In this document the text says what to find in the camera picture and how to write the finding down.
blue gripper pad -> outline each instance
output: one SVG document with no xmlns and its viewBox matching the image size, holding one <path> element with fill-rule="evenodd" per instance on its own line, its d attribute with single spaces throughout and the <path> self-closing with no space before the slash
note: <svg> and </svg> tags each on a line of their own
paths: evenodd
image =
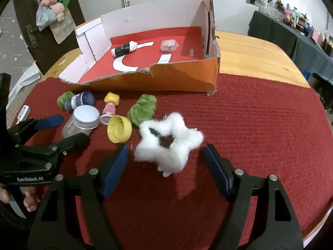
<svg viewBox="0 0 333 250">
<path fill-rule="evenodd" d="M 103 199 L 112 195 L 125 169 L 129 155 L 129 149 L 125 144 L 120 144 L 111 157 L 106 158 L 99 166 L 99 179 L 101 187 L 99 193 Z"/>
<path fill-rule="evenodd" d="M 214 145 L 208 144 L 204 147 L 204 161 L 209 169 L 210 175 L 213 177 L 219 194 L 229 199 L 231 188 L 234 186 L 235 170 L 228 159 L 222 158 Z"/>
<path fill-rule="evenodd" d="M 43 119 L 38 119 L 35 124 L 34 129 L 36 131 L 44 131 L 53 127 L 59 126 L 62 122 L 64 122 L 64 118 L 61 115 L 56 115 L 52 117 L 46 117 Z"/>
</svg>

human hand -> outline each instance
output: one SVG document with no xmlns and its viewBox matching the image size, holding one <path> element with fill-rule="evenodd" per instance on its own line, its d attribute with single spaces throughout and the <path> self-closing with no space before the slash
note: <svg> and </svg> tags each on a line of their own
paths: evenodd
<svg viewBox="0 0 333 250">
<path fill-rule="evenodd" d="M 25 198 L 24 198 L 24 206 L 27 208 L 29 212 L 33 212 L 37 210 L 38 207 L 38 196 L 36 187 L 27 187 L 24 191 Z M 0 185 L 0 201 L 3 203 L 8 204 L 10 202 L 9 193 L 7 190 Z"/>
</svg>

red paper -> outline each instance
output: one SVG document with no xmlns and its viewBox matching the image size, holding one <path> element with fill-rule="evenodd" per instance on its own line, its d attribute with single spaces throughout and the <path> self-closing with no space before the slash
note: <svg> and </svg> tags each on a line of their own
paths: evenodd
<svg viewBox="0 0 333 250">
<path fill-rule="evenodd" d="M 163 40 L 175 39 L 179 46 L 174 52 L 162 52 L 160 46 Z M 79 80 L 80 83 L 91 81 L 103 76 L 123 73 L 114 69 L 115 58 L 111 55 L 111 49 L 122 44 L 135 41 L 139 44 L 154 42 L 152 46 L 145 46 L 127 54 L 122 63 L 126 66 L 138 67 L 137 70 L 149 68 L 157 64 L 161 55 L 171 54 L 169 63 L 181 61 L 196 61 L 204 59 L 203 43 L 200 27 L 176 27 L 144 31 L 125 36 L 111 38 L 112 47 L 97 63 L 87 71 Z"/>
</svg>

yellow bottle cap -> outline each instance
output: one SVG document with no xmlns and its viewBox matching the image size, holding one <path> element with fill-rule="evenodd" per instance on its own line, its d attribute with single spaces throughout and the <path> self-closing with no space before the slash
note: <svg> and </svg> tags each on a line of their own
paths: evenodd
<svg viewBox="0 0 333 250">
<path fill-rule="evenodd" d="M 132 123 L 127 117 L 115 115 L 110 118 L 107 133 L 112 143 L 124 143 L 132 135 Z"/>
</svg>

door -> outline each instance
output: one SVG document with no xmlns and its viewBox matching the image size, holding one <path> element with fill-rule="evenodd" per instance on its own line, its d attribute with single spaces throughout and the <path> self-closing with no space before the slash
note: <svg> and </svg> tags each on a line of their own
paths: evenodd
<svg viewBox="0 0 333 250">
<path fill-rule="evenodd" d="M 14 6 L 22 35 L 27 42 L 31 55 L 36 60 L 37 66 L 43 74 L 61 56 L 79 47 L 74 30 L 60 44 L 56 42 L 49 26 L 42 31 L 38 30 L 36 26 L 38 4 L 36 1 L 14 0 Z M 70 0 L 68 9 L 77 26 L 85 22 L 78 0 Z"/>
</svg>

